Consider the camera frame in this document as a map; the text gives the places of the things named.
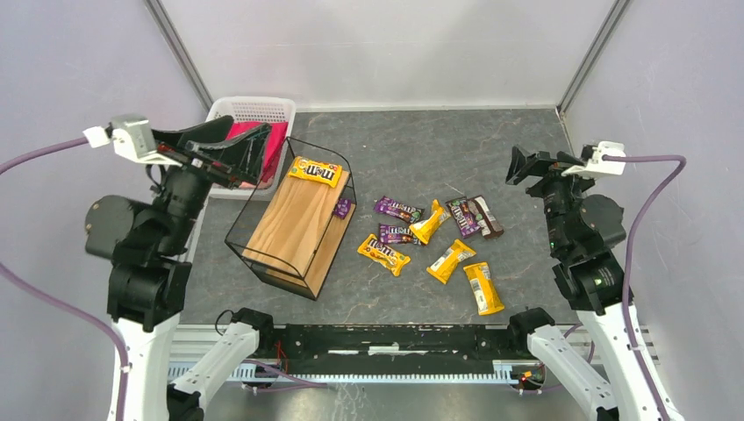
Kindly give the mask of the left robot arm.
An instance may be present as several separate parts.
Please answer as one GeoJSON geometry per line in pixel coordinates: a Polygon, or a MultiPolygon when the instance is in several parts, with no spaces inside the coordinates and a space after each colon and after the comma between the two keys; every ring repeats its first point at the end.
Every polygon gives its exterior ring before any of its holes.
{"type": "Polygon", "coordinates": [[[229,375],[273,342],[270,315],[237,310],[196,365],[168,379],[192,269],[183,256],[211,188],[234,189],[261,176],[270,125],[240,134],[233,125],[232,117],[223,116],[159,131],[145,117],[127,114],[85,132],[93,147],[112,145],[117,155],[161,172],[151,203],[104,196],[85,218],[86,252],[111,263],[107,312],[125,348],[116,377],[125,382],[126,397],[114,408],[116,419],[201,420],[229,375]]]}

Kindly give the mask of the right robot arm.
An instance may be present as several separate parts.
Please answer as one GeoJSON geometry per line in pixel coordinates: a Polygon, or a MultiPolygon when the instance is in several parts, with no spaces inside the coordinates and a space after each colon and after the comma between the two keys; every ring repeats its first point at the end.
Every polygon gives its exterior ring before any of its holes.
{"type": "Polygon", "coordinates": [[[622,175],[631,162],[624,146],[611,141],[587,145],[579,156],[512,149],[505,181],[535,178],[526,192],[543,202],[555,284],[589,334],[602,369],[579,354],[541,308],[512,316],[508,328],[516,346],[556,377],[589,420],[679,420],[682,413],[642,342],[632,262],[613,252],[619,244],[632,248],[640,225],[625,228],[623,208],[590,193],[596,180],[622,175]]]}

